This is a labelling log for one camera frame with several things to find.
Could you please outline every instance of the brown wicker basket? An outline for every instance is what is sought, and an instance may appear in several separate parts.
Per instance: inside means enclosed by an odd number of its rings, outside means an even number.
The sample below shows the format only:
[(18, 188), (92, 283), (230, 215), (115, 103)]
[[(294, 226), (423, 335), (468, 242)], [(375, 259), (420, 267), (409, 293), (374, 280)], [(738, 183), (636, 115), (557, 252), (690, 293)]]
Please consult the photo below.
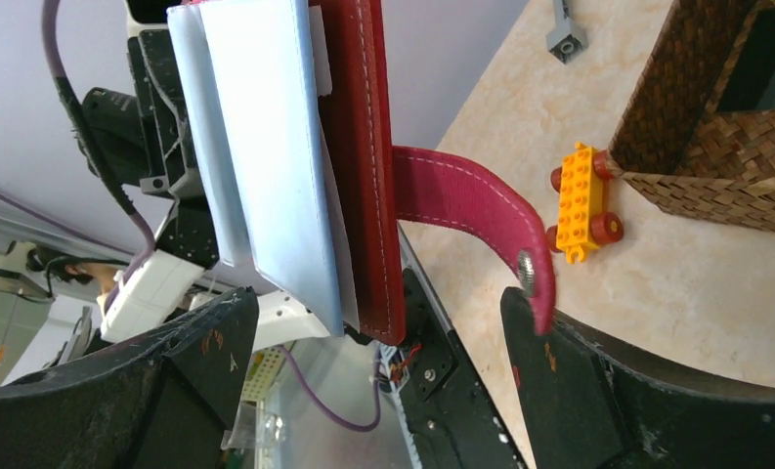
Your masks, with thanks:
[(770, 21), (775, 0), (674, 1), (610, 144), (611, 169), (664, 212), (775, 232)]

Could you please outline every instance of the black hair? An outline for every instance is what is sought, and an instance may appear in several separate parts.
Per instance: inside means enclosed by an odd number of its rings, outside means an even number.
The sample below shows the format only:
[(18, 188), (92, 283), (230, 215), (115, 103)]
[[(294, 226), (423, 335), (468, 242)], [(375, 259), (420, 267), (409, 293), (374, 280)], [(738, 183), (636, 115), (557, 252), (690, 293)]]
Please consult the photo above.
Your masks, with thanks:
[(78, 263), (77, 258), (73, 258), (44, 246), (36, 246), (27, 251), (27, 262), (25, 267), (30, 272), (49, 272), (51, 276), (58, 278), (61, 281), (70, 283), (73, 280), (87, 285), (94, 278), (87, 274), (71, 274), (67, 271), (67, 266), (72, 266)]

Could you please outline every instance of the marble tabletop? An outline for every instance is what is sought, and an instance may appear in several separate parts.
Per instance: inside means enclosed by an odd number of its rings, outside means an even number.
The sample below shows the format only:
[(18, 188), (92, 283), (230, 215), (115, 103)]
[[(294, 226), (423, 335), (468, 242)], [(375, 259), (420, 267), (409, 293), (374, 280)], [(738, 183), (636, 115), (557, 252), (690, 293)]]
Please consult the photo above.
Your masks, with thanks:
[[(567, 65), (546, 51), (551, 4), (528, 3), (438, 148), (496, 172), (546, 225), (557, 217), (551, 169), (577, 141), (608, 146), (671, 0), (575, 2), (590, 47)], [(666, 215), (621, 181), (611, 193), (625, 238), (582, 265), (554, 257), (557, 308), (665, 358), (775, 387), (775, 234)], [(467, 234), (403, 228), (535, 467), (499, 314), (516, 279)]]

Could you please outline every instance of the pink strap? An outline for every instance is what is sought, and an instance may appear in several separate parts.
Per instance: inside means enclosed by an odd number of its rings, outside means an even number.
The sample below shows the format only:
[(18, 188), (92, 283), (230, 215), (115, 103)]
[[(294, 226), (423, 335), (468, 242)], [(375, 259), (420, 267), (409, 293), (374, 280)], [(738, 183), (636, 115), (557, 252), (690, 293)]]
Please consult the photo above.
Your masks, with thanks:
[(535, 269), (530, 299), (537, 334), (551, 328), (556, 284), (542, 220), (522, 196), (481, 165), (430, 149), (393, 147), (397, 215), (474, 235), (514, 272), (526, 250)]

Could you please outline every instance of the red wheel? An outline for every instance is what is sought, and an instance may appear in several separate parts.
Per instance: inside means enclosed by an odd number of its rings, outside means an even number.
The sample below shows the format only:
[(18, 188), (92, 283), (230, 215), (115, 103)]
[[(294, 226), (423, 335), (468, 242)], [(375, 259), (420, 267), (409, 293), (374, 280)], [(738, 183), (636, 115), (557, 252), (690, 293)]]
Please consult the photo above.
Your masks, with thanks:
[(548, 241), (548, 249), (550, 249), (551, 252), (563, 252), (557, 249), (557, 226), (556, 225), (554, 225), (553, 227), (548, 227), (548, 230), (545, 230), (545, 239)]
[(555, 168), (551, 171), (551, 186), (555, 191), (560, 192), (560, 184), (563, 181), (563, 168)]
[(591, 217), (589, 227), (594, 242), (601, 246), (623, 239), (623, 222), (612, 212), (603, 212)]
[(615, 179), (615, 175), (609, 171), (609, 153), (606, 151), (600, 151), (594, 155), (594, 174), (598, 178), (608, 181)]

